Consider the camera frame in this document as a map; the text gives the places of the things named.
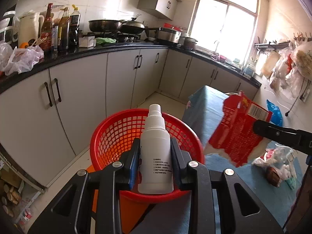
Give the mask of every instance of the white jug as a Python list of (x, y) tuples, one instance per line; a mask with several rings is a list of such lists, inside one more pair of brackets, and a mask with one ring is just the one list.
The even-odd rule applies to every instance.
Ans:
[(44, 16), (39, 12), (29, 12), (20, 18), (18, 47), (24, 42), (31, 46), (40, 37)]

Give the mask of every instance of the white bottle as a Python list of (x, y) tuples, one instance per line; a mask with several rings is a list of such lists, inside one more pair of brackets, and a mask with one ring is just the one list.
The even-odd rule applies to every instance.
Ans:
[(138, 191), (147, 194), (170, 193), (174, 190), (170, 135), (161, 116), (160, 105), (151, 105), (140, 139)]

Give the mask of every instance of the countertop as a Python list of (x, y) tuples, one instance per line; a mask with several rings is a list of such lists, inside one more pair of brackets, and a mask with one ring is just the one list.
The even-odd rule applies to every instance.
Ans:
[(145, 49), (145, 48), (170, 48), (172, 50), (182, 52), (185, 54), (188, 54), (192, 57), (196, 57), (198, 59), (204, 60), (206, 62), (209, 62), (219, 68), (222, 68), (237, 77), (243, 79), (244, 81), (250, 83), (251, 85), (255, 86), (256, 88), (260, 88), (261, 83), (258, 82), (256, 79), (251, 78), (248, 79), (244, 77), (242, 74), (227, 68), (222, 63), (217, 62), (209, 57), (203, 57), (195, 52), (188, 52), (183, 49), (175, 48), (175, 47), (169, 47), (166, 45), (160, 45), (150, 42), (139, 42), (139, 43), (114, 43), (114, 44), (106, 44), (106, 45), (98, 45), (94, 48), (75, 48), (68, 50), (66, 52), (51, 52), (49, 55), (46, 55), (44, 59), (42, 59), (38, 64), (34, 65), (33, 69), (29, 72), (24, 72), (21, 74), (18, 74), (17, 72), (12, 73), (9, 76), (1, 76), (0, 77), (0, 94), (13, 85), (21, 82), (22, 80), (38, 73), (43, 70), (46, 70), (48, 68), (51, 68), (53, 66), (69, 62), (75, 59), (96, 55), (96, 54), (104, 54), (104, 53), (110, 53), (110, 52), (117, 52), (117, 51), (125, 51), (125, 50), (133, 50), (133, 49)]

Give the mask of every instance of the blue plastic bag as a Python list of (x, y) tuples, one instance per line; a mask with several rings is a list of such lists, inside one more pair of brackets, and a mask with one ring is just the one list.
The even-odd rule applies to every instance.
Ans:
[(268, 106), (268, 110), (273, 113), (271, 117), (271, 122), (275, 125), (282, 127), (283, 116), (282, 113), (280, 112), (279, 107), (271, 103), (269, 100), (266, 100), (266, 105)]

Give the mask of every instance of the barcode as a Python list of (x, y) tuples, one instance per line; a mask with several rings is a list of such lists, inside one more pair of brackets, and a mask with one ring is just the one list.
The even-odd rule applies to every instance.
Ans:
[(266, 121), (269, 112), (262, 109), (261, 107), (256, 106), (255, 104), (251, 104), (247, 114), (255, 119)]

